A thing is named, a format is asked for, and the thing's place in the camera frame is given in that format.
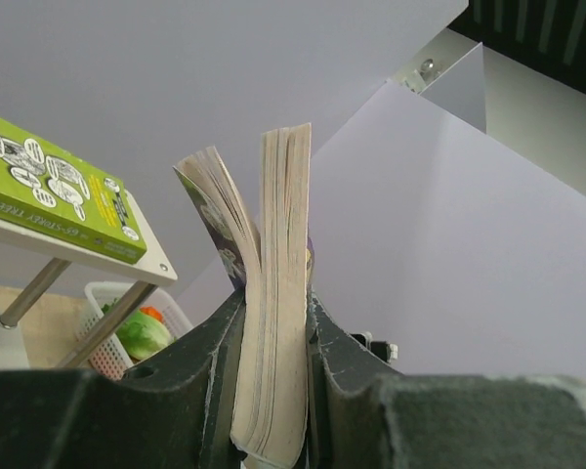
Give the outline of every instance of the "metal shelf leg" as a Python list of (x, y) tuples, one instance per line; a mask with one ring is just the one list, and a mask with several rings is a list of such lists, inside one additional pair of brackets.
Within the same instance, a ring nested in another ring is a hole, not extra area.
[(53, 259), (50, 261), (36, 275), (32, 282), (21, 291), (20, 295), (9, 305), (5, 312), (0, 315), (0, 323), (2, 326), (7, 329), (16, 327), (23, 315), (28, 312), (30, 307), (50, 288), (50, 285), (69, 267), (69, 264), (71, 262), (64, 261), (63, 259)]
[(82, 364), (91, 354), (125, 321), (130, 314), (146, 300), (157, 288), (156, 285), (144, 281), (136, 281), (124, 293), (115, 306), (92, 327), (87, 336), (78, 343), (58, 368), (75, 368)]

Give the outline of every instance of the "plastic basket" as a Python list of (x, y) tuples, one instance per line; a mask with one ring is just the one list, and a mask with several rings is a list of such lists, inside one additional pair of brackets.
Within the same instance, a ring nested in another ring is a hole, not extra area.
[[(76, 326), (76, 336), (79, 340), (104, 315), (102, 306), (120, 298), (131, 286), (132, 283), (113, 281), (95, 281), (85, 286), (87, 305), (83, 308), (80, 321)], [(152, 306), (160, 312), (163, 323), (175, 339), (182, 337), (193, 328), (174, 299), (160, 288), (154, 290), (145, 300), (144, 306)], [(133, 361), (128, 357), (115, 334), (98, 347), (89, 358), (89, 362), (99, 373), (111, 379), (120, 379), (124, 372), (133, 366)]]

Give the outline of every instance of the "shelf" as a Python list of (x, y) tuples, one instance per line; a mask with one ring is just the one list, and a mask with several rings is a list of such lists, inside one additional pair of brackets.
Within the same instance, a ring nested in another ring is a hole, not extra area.
[[(20, 293), (19, 289), (0, 286), (0, 313)], [(84, 298), (45, 294), (17, 327), (0, 325), (0, 369), (56, 366), (78, 343), (75, 330), (86, 303)]]
[(178, 276), (135, 198), (128, 191), (126, 195), (147, 244), (147, 252), (137, 264), (117, 261), (4, 220), (0, 220), (0, 242), (158, 286), (171, 285)]

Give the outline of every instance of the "green vegetable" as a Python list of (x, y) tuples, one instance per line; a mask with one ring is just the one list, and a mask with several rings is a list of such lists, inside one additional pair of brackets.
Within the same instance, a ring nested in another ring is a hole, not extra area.
[(115, 303), (117, 303), (117, 298), (115, 298), (113, 301), (110, 302), (110, 304), (106, 303), (104, 306), (101, 307), (101, 310), (104, 314), (108, 313), (108, 311), (110, 311), (110, 309), (115, 306)]
[(145, 360), (174, 341), (167, 327), (152, 316), (135, 311), (115, 332), (128, 355)]

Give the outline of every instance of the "green book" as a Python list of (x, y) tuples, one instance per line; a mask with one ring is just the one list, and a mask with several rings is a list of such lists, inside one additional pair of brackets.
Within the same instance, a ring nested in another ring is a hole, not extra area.
[(147, 250), (119, 179), (2, 118), (0, 218), (130, 264)]

